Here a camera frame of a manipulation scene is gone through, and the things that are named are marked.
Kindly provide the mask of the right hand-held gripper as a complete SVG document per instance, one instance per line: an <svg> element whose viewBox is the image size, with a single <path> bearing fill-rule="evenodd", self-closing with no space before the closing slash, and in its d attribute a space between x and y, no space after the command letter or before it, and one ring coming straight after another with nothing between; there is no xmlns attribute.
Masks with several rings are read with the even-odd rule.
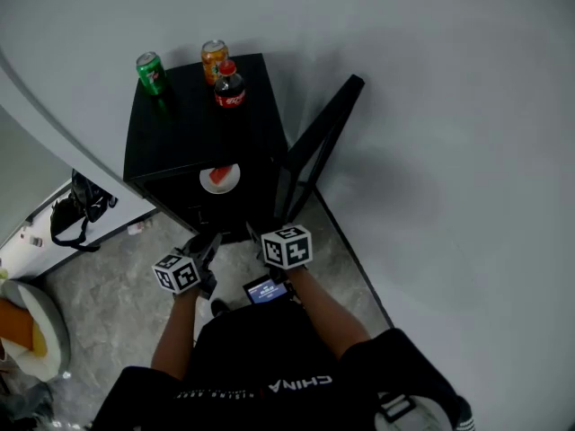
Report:
<svg viewBox="0 0 575 431"><path fill-rule="evenodd" d="M286 271L313 260L312 235L300 224L262 233L257 222L247 221L246 229L255 244L256 258L263 258L270 268Z"/></svg>

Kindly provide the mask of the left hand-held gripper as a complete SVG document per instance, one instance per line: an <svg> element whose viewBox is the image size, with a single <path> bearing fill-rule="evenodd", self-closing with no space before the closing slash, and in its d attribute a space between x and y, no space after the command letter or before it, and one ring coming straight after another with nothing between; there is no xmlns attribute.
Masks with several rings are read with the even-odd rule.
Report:
<svg viewBox="0 0 575 431"><path fill-rule="evenodd" d="M174 295L197 287L200 294L207 300L215 291L217 281L209 266L222 242L222 233L212 233L203 251L201 236L190 238L180 250L173 249L164 255L153 266L155 278L159 286Z"/></svg>

